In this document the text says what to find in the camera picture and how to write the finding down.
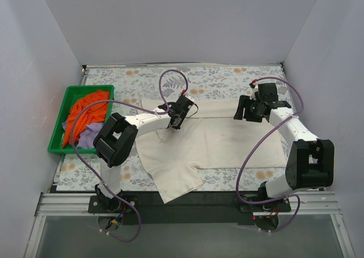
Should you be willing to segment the green plastic tray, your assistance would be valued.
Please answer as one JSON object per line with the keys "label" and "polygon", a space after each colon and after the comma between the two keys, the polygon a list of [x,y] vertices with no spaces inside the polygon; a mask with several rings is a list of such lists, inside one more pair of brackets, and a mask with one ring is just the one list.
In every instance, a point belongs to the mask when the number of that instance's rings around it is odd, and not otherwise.
{"label": "green plastic tray", "polygon": [[74,154],[72,147],[67,144],[64,148],[63,139],[65,129],[63,123],[67,121],[71,107],[79,100],[99,90],[107,91],[109,99],[114,99],[114,86],[113,85],[79,85],[67,87],[64,98],[59,110],[59,114],[53,129],[53,133],[48,145],[48,151],[54,154]]}

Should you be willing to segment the cream white t shirt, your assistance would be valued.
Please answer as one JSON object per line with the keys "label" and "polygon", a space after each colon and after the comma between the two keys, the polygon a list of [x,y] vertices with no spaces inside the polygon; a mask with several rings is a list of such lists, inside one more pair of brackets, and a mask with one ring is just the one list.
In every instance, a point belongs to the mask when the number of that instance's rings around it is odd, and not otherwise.
{"label": "cream white t shirt", "polygon": [[143,168],[164,203],[202,186],[198,169],[240,168],[273,126],[235,120],[238,99],[198,101],[179,130],[162,129],[136,139]]}

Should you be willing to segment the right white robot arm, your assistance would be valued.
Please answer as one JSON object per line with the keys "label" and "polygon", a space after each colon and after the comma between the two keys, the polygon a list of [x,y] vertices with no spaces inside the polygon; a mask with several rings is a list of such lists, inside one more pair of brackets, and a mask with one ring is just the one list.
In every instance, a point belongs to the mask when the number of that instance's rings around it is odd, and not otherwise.
{"label": "right white robot arm", "polygon": [[261,84],[259,80],[253,80],[250,87],[253,93],[240,96],[234,119],[258,123],[266,120],[273,126],[253,150],[256,151],[274,132],[279,132],[291,149],[283,175],[261,184],[252,197],[243,198],[237,193],[238,199],[270,211],[278,202],[301,190],[331,186],[334,179],[333,142],[320,139],[303,125],[299,119],[301,112],[293,111],[287,101],[279,99],[275,83]]}

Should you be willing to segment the aluminium frame rail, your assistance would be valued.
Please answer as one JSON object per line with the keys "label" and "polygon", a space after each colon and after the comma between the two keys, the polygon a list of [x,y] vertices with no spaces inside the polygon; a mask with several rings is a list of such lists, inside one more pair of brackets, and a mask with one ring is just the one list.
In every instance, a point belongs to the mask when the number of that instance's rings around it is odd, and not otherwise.
{"label": "aluminium frame rail", "polygon": [[25,257],[354,257],[332,192],[302,192],[269,220],[233,192],[194,192],[164,204],[132,192],[142,226],[127,214],[115,236],[93,193],[40,197]]}

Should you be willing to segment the floral patterned table mat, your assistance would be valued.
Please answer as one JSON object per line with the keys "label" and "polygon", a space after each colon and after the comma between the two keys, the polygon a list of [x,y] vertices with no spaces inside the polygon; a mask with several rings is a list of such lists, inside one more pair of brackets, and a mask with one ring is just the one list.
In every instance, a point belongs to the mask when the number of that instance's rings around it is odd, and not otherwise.
{"label": "floral patterned table mat", "polygon": [[[88,66],[85,69],[83,85],[113,85],[114,98],[132,105],[140,105],[141,99],[160,99],[158,80],[169,69],[184,73],[189,81],[188,92],[198,100],[238,98],[250,94],[249,83],[265,76],[285,78],[282,66],[139,66],[106,67]],[[163,91],[168,100],[175,100],[184,87],[184,80],[178,73],[163,77]],[[75,155],[68,154],[60,160],[59,170],[54,178],[58,192],[94,192],[98,178]],[[200,170],[203,181],[199,191],[232,191],[238,169]],[[263,181],[276,178],[284,168],[245,168],[239,189],[257,190]],[[153,179],[147,174],[138,157],[135,146],[121,170],[123,191],[157,191]]]}

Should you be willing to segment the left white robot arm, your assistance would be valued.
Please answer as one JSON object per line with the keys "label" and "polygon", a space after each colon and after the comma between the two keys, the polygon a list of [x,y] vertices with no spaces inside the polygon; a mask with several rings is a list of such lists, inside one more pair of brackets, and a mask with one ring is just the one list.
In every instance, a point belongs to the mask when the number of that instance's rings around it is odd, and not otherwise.
{"label": "left white robot arm", "polygon": [[119,176],[121,165],[129,157],[135,139],[155,130],[179,130],[195,99],[185,93],[175,102],[164,103],[150,114],[133,116],[112,114],[94,139],[96,155],[100,158],[100,183],[95,186],[99,204],[108,212],[121,205]]}

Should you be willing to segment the orange t shirt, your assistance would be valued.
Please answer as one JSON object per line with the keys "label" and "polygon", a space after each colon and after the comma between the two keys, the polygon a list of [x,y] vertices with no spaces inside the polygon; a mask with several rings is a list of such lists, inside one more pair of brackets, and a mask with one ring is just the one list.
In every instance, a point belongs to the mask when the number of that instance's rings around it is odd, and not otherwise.
{"label": "orange t shirt", "polygon": [[[63,129],[65,129],[63,145],[64,148],[67,144],[71,145],[71,129],[75,122],[75,119],[79,113],[86,108],[88,105],[95,103],[96,101],[109,99],[109,93],[107,91],[99,90],[92,94],[88,94],[86,97],[79,99],[70,109],[67,121],[63,123]],[[98,103],[90,108],[88,108],[79,117],[76,122],[75,127],[78,130],[84,129],[87,124],[104,122],[107,115],[109,104]]]}

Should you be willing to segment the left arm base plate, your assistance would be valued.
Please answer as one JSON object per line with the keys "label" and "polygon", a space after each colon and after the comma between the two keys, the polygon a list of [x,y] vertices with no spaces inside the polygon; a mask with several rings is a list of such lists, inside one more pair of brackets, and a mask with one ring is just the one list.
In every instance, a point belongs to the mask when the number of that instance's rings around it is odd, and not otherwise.
{"label": "left arm base plate", "polygon": [[92,195],[89,200],[87,212],[90,214],[105,214],[106,216],[111,216],[112,214],[118,215],[123,212],[123,222],[125,224],[132,225],[138,223],[138,218],[134,210],[116,198],[105,202],[98,195]]}

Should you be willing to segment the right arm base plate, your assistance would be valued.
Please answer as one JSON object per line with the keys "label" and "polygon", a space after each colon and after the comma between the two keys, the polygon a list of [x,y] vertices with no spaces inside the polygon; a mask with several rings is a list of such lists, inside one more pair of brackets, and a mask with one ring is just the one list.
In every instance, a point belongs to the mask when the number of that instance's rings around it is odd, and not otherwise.
{"label": "right arm base plate", "polygon": [[279,200],[265,204],[252,204],[252,202],[258,202],[257,194],[240,194],[240,197],[241,198],[234,196],[233,203],[241,210],[241,212],[273,214],[276,212],[287,213],[291,211],[289,201]]}

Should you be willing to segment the purple t shirt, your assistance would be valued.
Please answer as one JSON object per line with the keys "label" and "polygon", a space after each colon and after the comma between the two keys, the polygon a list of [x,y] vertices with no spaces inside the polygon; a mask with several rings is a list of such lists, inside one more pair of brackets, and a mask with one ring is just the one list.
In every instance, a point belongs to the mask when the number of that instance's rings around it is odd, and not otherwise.
{"label": "purple t shirt", "polygon": [[93,149],[93,141],[103,127],[104,122],[87,124],[84,129],[74,129],[74,141],[76,148],[79,149]]}

